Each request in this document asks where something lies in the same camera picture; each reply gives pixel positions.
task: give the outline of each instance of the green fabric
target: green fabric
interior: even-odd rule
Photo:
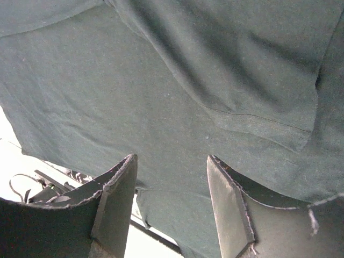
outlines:
[[[343,191],[343,1],[126,0],[85,12],[99,1],[51,1],[48,15],[31,2],[0,4],[0,105],[24,153],[94,176],[138,154],[146,223],[211,258],[209,154],[300,200]]]

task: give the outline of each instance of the dark green t-shirt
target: dark green t-shirt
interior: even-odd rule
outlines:
[[[23,152],[97,176],[139,156],[147,225],[220,257],[206,157],[314,202],[344,189],[343,1],[0,3]]]

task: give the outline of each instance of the dark green cloth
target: dark green cloth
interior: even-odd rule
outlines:
[[[209,154],[300,200],[344,190],[343,1],[12,2],[0,105],[23,152],[93,176],[138,154],[142,216],[187,257],[220,256]]]

